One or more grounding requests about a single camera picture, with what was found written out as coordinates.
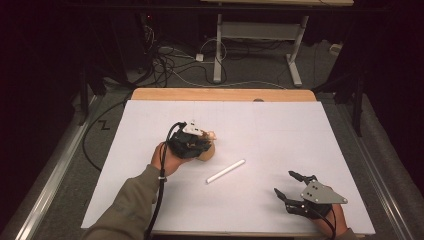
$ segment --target human hand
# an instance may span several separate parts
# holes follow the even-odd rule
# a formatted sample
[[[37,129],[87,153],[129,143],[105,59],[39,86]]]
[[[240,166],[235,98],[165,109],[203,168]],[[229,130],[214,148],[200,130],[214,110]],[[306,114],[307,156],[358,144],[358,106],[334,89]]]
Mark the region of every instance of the human hand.
[[[157,169],[161,169],[161,162],[160,159],[162,157],[163,151],[164,151],[165,144],[162,142],[159,145],[156,146],[155,152],[152,156],[151,164],[156,167]],[[171,148],[166,149],[166,156],[165,156],[165,176],[169,176],[173,174],[177,169],[184,163],[191,161],[192,159],[181,159],[177,156],[175,156],[172,153]]]
[[[327,220],[336,227],[336,237],[345,233],[348,228],[346,225],[346,219],[344,217],[343,208],[340,204],[333,204],[333,211],[330,211],[325,217]],[[322,219],[310,219],[318,229],[328,238],[331,238],[333,231],[328,224]]]

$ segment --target table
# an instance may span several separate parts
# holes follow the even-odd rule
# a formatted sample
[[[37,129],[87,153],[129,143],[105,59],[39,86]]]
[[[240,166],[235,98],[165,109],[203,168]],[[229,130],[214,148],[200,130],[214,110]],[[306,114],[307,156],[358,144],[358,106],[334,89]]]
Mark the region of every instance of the table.
[[[258,99],[265,102],[254,102]],[[273,192],[277,187],[296,198],[303,191],[305,185],[288,170],[331,182],[350,201],[344,208],[348,224],[359,235],[375,232],[322,105],[308,90],[269,89],[135,90],[83,228],[91,226],[123,182],[150,161],[145,156],[163,141],[165,128],[186,116],[217,133],[217,151],[209,161],[191,161],[169,177],[154,234],[317,236],[309,220],[288,214]],[[246,163],[237,171],[205,185],[212,173],[240,158]]]
[[[253,4],[279,4],[279,5],[325,5],[325,6],[352,6],[353,0],[202,0],[205,2],[216,2],[220,5],[224,3],[253,3]],[[275,23],[246,23],[246,22],[224,22],[222,14],[218,14],[216,33],[216,55],[214,61],[215,83],[221,82],[222,68],[222,38],[248,38],[248,39],[273,39],[273,40],[294,40],[293,51],[286,55],[287,64],[296,87],[302,86],[299,71],[296,67],[296,56],[302,43],[306,24],[309,16],[303,16],[300,24],[275,24]]]

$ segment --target white table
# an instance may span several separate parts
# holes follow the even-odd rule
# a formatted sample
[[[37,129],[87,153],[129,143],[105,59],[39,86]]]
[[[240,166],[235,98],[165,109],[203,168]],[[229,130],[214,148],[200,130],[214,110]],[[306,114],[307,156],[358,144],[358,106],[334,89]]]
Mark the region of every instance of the white table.
[[[349,200],[344,206],[349,226],[359,235],[375,233],[323,107],[306,91],[263,90],[259,96],[273,101],[273,95],[284,99],[299,93],[306,96],[304,102],[246,101],[246,96],[262,90],[240,90],[242,101],[235,95],[238,90],[229,89],[199,89],[201,101],[188,100],[196,98],[188,94],[195,89],[153,91],[162,98],[144,91],[135,96],[157,99],[127,103],[83,228],[110,206],[127,178],[141,173],[174,123],[195,119],[198,126],[217,134],[216,153],[207,162],[184,164],[168,178],[154,234],[317,236],[314,225],[288,214],[273,191],[276,187],[300,200],[305,184],[290,177],[289,170],[316,175],[332,186]],[[214,93],[221,99],[231,96],[230,101],[207,100]],[[180,101],[158,100],[172,97]],[[246,159],[243,166],[205,184],[240,159]]]
[[[353,0],[202,0],[205,2],[241,3],[241,4],[280,4],[301,6],[328,6],[342,7],[352,6]],[[216,56],[214,62],[215,83],[221,82],[222,65],[222,38],[248,38],[248,39],[271,39],[271,40],[294,40],[293,51],[286,55],[287,64],[296,87],[302,86],[299,71],[296,67],[296,57],[302,43],[306,24],[309,16],[303,16],[299,24],[275,24],[275,23],[252,23],[252,22],[224,22],[222,14],[218,14],[216,33]]]

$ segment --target white stick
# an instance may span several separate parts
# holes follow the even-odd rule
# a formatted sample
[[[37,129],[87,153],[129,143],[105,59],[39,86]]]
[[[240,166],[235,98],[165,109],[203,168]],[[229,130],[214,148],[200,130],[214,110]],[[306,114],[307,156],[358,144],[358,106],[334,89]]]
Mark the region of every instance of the white stick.
[[[209,183],[215,181],[216,179],[218,179],[219,177],[223,176],[224,174],[226,174],[226,173],[230,172],[231,170],[233,170],[233,169],[235,169],[235,168],[243,165],[245,162],[246,162],[246,160],[242,159],[242,160],[234,163],[233,165],[227,167],[226,169],[224,169],[224,170],[220,171],[219,173],[213,175],[212,177],[206,179],[206,183],[209,184]]]

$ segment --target white paper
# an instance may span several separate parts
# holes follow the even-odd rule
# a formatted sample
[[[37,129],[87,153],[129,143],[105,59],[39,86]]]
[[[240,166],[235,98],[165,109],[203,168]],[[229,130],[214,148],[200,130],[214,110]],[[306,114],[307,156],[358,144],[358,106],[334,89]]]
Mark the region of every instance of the white paper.
[[[355,233],[375,233],[319,102],[129,101],[82,228],[97,221],[127,178],[145,169],[174,123],[193,119],[216,133],[215,155],[186,163],[168,177],[154,231],[316,233],[308,219],[288,214],[274,193],[278,188],[302,200],[306,185],[289,176],[292,170],[316,175],[347,198],[343,209]],[[205,183],[240,159],[246,160],[243,167]]]

